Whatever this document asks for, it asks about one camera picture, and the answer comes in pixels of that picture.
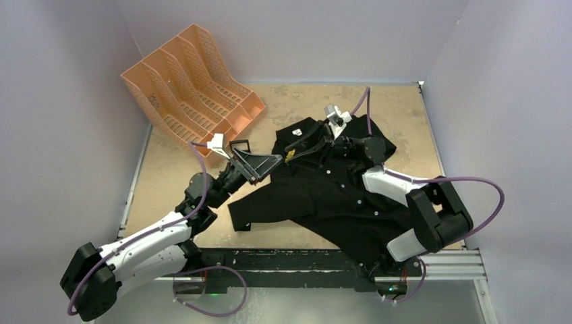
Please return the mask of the small black rectangular frame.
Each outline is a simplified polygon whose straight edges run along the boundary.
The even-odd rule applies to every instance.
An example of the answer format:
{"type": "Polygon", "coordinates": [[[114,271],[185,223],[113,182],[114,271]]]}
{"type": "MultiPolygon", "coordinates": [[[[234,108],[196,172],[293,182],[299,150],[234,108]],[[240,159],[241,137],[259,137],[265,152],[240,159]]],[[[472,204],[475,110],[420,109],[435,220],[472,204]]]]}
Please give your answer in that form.
{"type": "Polygon", "coordinates": [[[229,142],[229,148],[231,150],[236,149],[239,151],[244,151],[247,153],[251,153],[250,141],[248,139],[242,140],[232,140],[229,142]]]}

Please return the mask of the gold leaf brooch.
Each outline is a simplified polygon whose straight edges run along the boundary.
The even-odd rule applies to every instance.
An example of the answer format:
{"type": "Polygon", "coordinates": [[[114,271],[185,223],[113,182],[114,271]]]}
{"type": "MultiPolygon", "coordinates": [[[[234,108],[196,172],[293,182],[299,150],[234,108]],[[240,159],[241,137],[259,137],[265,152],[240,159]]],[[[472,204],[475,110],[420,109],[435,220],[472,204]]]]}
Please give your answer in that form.
{"type": "Polygon", "coordinates": [[[287,153],[285,157],[285,162],[288,163],[295,155],[295,150],[291,150],[287,153]]]}

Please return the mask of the black button shirt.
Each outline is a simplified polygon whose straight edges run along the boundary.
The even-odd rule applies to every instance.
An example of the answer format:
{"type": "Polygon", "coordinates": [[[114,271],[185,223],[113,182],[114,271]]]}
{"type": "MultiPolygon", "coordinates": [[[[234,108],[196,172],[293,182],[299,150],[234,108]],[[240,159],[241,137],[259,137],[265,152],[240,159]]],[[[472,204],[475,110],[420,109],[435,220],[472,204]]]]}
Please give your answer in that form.
{"type": "Polygon", "coordinates": [[[228,205],[234,230],[248,223],[291,220],[359,263],[377,263],[388,242],[412,228],[402,204],[359,187],[351,159],[331,157],[322,169],[281,164],[270,183],[228,205]]]}

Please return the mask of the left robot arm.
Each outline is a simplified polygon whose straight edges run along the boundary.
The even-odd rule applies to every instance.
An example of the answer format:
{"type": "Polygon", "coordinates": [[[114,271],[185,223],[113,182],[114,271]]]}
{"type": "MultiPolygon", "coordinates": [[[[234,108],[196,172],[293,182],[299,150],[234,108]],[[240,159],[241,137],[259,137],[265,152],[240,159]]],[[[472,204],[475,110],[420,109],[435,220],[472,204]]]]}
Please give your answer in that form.
{"type": "Polygon", "coordinates": [[[217,219],[214,208],[244,184],[264,180],[283,161],[281,155],[259,155],[238,148],[231,152],[217,177],[206,170],[193,175],[183,200],[153,225],[101,247],[91,242],[79,247],[60,281],[69,298],[68,314],[91,321],[107,312],[120,296],[148,281],[215,268],[204,262],[194,237],[217,219]]]}

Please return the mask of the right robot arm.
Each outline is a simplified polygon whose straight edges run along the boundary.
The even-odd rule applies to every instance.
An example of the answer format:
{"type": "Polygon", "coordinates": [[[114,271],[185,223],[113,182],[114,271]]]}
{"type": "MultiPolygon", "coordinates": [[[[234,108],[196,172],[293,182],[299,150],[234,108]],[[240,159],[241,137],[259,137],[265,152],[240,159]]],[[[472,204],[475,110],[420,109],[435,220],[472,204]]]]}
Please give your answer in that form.
{"type": "Polygon", "coordinates": [[[336,117],[319,121],[285,147],[286,161],[323,168],[332,158],[349,161],[349,175],[357,186],[407,208],[409,228],[388,241],[379,256],[380,269],[389,275],[405,261],[438,252],[473,230],[474,223],[449,179],[413,178],[384,166],[389,147],[382,136],[347,135],[351,121],[336,117]]]}

